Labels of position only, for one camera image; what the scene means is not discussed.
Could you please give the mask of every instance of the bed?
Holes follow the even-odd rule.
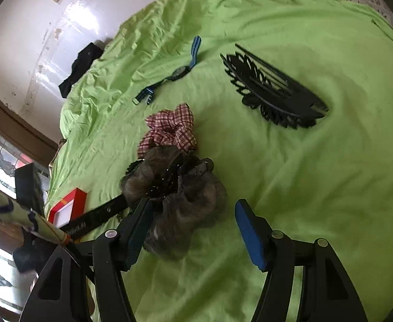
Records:
[[[163,85],[151,105],[135,106],[141,89],[189,62],[196,35],[202,44],[192,72]],[[242,105],[219,57],[236,42],[320,96],[327,117],[310,129],[284,129]],[[67,142],[46,211],[74,188],[88,192],[86,210],[117,196],[148,130],[144,119],[183,102],[195,116],[197,155],[213,160],[228,191],[227,214],[196,231],[184,259],[143,251],[123,274],[137,321],[251,320],[266,274],[251,264],[236,226],[240,198],[290,238],[326,238],[369,321],[382,321],[393,307],[390,25],[368,6],[340,0],[157,0],[121,26],[67,97],[60,121]],[[112,218],[83,240],[117,224]]]

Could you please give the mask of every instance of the wrinkled cloth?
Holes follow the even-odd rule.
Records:
[[[143,158],[151,148],[161,145],[174,145],[183,153],[196,149],[197,141],[192,134],[193,113],[186,103],[181,103],[174,111],[161,110],[148,116],[145,121],[150,130],[138,146],[138,158]]]

